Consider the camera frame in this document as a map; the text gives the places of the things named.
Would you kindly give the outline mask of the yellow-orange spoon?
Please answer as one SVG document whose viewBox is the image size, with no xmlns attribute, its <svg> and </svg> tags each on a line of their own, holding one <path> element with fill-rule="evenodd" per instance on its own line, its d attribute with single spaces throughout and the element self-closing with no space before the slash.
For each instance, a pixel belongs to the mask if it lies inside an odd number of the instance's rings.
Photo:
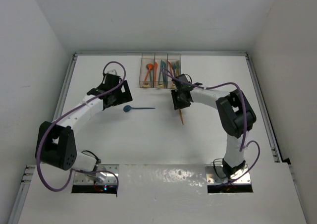
<svg viewBox="0 0 317 224">
<path fill-rule="evenodd" d="M 180 116 L 180 119 L 181 119 L 181 123 L 182 123 L 182 125 L 184 125 L 184 118 L 183 118 L 182 110 L 178 109 L 178 111 L 179 111 L 179 116 Z"/>
</svg>

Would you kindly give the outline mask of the blue fork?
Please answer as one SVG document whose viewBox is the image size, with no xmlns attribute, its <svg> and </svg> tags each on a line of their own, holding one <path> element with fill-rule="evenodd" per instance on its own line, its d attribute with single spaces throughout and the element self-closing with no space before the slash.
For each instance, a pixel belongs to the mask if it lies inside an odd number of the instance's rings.
<svg viewBox="0 0 317 224">
<path fill-rule="evenodd" d="M 175 62 L 171 63 L 171 67 L 172 67 L 172 70 L 173 70 L 173 75 L 174 75 L 174 77 L 176 77 L 177 76 L 177 68 L 176 68 Z"/>
</svg>

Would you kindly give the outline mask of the red-orange spoon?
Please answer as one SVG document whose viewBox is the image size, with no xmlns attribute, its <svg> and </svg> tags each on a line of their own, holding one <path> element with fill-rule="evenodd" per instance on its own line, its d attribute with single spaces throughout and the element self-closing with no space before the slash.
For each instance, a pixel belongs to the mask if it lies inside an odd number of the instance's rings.
<svg viewBox="0 0 317 224">
<path fill-rule="evenodd" d="M 153 65 L 153 64 L 148 63 L 148 64 L 146 65 L 147 73 L 146 73 L 146 76 L 145 76 L 145 78 L 144 78 L 144 81 L 150 81 L 150 76 L 149 76 L 149 74 L 150 74 L 150 69 L 152 69 L 152 68 L 154 68 L 154 65 Z"/>
</svg>

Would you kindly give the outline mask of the red-orange knife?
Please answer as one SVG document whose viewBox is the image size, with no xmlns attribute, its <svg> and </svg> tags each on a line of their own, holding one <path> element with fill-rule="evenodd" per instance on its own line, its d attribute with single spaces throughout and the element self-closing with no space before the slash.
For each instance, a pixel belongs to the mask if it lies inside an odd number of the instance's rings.
<svg viewBox="0 0 317 224">
<path fill-rule="evenodd" d="M 158 82 L 158 63 L 154 62 L 154 82 Z"/>
</svg>

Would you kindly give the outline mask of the red-orange fork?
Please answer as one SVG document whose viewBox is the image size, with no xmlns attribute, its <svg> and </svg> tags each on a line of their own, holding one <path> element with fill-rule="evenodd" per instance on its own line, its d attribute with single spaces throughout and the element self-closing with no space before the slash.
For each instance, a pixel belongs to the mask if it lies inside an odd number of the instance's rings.
<svg viewBox="0 0 317 224">
<path fill-rule="evenodd" d="M 168 61 L 168 64 L 169 64 L 169 67 L 170 67 L 170 73 L 172 74 L 172 76 L 174 76 L 174 75 L 173 75 L 173 70 L 172 70 L 172 67 L 171 67 L 171 63 L 172 63 L 172 62 Z"/>
</svg>

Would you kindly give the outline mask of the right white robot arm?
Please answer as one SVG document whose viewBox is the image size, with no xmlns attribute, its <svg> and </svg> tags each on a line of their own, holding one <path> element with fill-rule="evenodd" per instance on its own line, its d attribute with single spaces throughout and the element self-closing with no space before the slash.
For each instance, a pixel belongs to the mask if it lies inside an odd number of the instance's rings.
<svg viewBox="0 0 317 224">
<path fill-rule="evenodd" d="M 233 82 L 204 87 L 201 83 L 190 83 L 185 74 L 171 79 L 175 85 L 175 89 L 171 90 L 175 110 L 199 103 L 218 111 L 222 128 L 227 134 L 222 167 L 226 177 L 231 177 L 245 165 L 245 140 L 257 120 L 244 93 Z"/>
</svg>

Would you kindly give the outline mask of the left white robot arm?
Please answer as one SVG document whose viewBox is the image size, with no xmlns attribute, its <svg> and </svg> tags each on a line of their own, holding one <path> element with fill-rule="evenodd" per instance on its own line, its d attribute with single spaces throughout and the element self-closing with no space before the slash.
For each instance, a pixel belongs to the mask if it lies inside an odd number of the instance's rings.
<svg viewBox="0 0 317 224">
<path fill-rule="evenodd" d="M 93 172 L 97 159 L 76 149 L 75 134 L 95 115 L 109 107 L 132 101 L 126 80 L 106 73 L 102 83 L 92 88 L 69 114 L 40 125 L 36 159 L 62 170 Z"/>
</svg>

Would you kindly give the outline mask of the dark blue spoon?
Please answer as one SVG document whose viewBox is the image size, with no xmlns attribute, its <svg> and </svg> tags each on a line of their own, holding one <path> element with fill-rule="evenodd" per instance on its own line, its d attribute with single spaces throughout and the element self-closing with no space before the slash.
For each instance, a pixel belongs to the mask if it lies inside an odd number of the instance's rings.
<svg viewBox="0 0 317 224">
<path fill-rule="evenodd" d="M 125 105 L 123 108 L 124 112 L 130 112 L 131 110 L 154 110 L 153 107 L 132 107 L 130 105 Z"/>
</svg>

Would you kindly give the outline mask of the left clear container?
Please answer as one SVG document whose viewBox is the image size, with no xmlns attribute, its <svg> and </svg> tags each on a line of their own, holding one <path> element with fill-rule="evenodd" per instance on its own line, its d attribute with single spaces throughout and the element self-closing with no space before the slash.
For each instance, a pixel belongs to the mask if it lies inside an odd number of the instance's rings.
<svg viewBox="0 0 317 224">
<path fill-rule="evenodd" d="M 142 53 L 141 64 L 140 64 L 140 75 L 139 75 L 139 86 L 140 88 L 153 88 L 154 81 L 144 81 L 147 73 L 146 65 L 151 63 L 154 65 L 155 54 L 154 53 Z"/>
</svg>

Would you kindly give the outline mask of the clear container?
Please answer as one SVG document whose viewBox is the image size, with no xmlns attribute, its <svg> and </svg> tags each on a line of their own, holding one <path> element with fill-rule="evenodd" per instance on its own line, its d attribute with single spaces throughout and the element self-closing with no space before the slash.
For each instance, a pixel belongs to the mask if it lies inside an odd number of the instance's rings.
<svg viewBox="0 0 317 224">
<path fill-rule="evenodd" d="M 154 65 L 155 54 L 154 53 L 142 53 L 141 64 L 140 64 L 140 75 L 139 75 L 139 86 L 140 88 L 153 88 L 154 81 L 144 81 L 147 73 L 146 65 L 151 63 Z"/>
<path fill-rule="evenodd" d="M 166 62 L 166 68 L 167 68 L 167 53 L 155 53 L 155 60 L 158 63 L 158 76 L 159 76 L 159 67 L 160 67 L 160 61 L 164 60 Z M 155 88 L 167 88 L 167 82 L 163 83 L 163 79 L 161 79 L 161 83 L 158 84 L 154 82 Z"/>
<path fill-rule="evenodd" d="M 161 57 L 165 62 L 165 68 L 168 70 L 166 72 L 168 75 L 176 77 L 181 73 L 181 55 L 176 53 L 166 53 Z M 175 85 L 171 78 L 165 75 L 165 88 L 174 89 Z"/>
</svg>

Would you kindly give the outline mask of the middle clear container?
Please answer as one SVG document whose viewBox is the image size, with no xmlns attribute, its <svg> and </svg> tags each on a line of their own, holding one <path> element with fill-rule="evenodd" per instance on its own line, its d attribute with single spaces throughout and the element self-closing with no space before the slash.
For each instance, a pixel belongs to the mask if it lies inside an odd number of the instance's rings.
<svg viewBox="0 0 317 224">
<path fill-rule="evenodd" d="M 158 76 L 159 76 L 159 67 L 160 67 L 160 61 L 164 60 L 166 62 L 166 68 L 167 68 L 167 53 L 155 53 L 155 60 L 158 63 Z M 167 88 L 167 82 L 163 83 L 163 79 L 161 79 L 161 83 L 158 84 L 154 82 L 155 88 Z"/>
</svg>

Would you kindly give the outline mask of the right clear container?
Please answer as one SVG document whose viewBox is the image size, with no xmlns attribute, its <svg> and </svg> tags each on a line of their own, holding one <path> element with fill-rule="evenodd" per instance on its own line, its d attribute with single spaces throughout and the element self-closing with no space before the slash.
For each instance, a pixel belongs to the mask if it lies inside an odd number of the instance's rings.
<svg viewBox="0 0 317 224">
<path fill-rule="evenodd" d="M 181 55 L 176 53 L 166 53 L 161 57 L 165 62 L 165 68 L 168 70 L 166 72 L 168 75 L 176 77 L 181 73 Z M 171 78 L 165 75 L 165 88 L 174 89 L 175 85 Z"/>
</svg>

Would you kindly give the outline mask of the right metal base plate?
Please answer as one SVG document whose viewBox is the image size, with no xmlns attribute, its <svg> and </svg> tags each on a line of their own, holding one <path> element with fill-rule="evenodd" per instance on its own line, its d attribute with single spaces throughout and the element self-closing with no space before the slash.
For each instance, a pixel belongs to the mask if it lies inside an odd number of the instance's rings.
<svg viewBox="0 0 317 224">
<path fill-rule="evenodd" d="M 211 186 L 217 186 L 232 181 L 232 185 L 251 185 L 251 176 L 248 172 L 248 168 L 248 165 L 245 165 L 231 176 L 226 176 L 223 172 L 222 164 L 215 163 L 215 165 L 205 165 L 207 183 Z"/>
</svg>

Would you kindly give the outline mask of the metal base plate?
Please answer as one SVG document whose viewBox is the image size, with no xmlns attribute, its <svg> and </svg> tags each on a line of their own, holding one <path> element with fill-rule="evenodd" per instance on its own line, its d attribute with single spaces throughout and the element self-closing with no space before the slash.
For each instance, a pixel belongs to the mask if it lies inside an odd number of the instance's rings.
<svg viewBox="0 0 317 224">
<path fill-rule="evenodd" d="M 223 172 L 222 164 L 215 163 L 215 165 L 205 165 L 207 183 L 211 186 L 217 186 L 232 181 L 232 185 L 251 185 L 251 176 L 248 172 L 248 168 L 248 165 L 245 165 L 231 176 L 226 176 Z"/>
<path fill-rule="evenodd" d="M 74 171 L 72 174 L 73 186 L 111 186 L 117 185 L 116 177 L 119 177 L 119 165 L 100 165 L 97 170 L 101 170 L 94 175 L 84 174 Z M 27 165 L 22 176 L 22 183 L 30 184 L 34 172 L 36 171 L 35 165 Z"/>
</svg>

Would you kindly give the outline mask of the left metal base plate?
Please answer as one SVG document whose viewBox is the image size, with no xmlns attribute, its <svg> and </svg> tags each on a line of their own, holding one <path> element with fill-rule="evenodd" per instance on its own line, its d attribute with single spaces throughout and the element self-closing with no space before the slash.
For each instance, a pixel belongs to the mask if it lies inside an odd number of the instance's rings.
<svg viewBox="0 0 317 224">
<path fill-rule="evenodd" d="M 94 175 L 84 174 L 74 171 L 72 174 L 73 186 L 111 186 L 117 185 L 116 177 L 119 177 L 119 165 L 100 165 L 97 170 L 101 170 Z M 34 172 L 36 171 L 35 165 L 27 165 L 22 176 L 22 183 L 30 184 Z"/>
</svg>

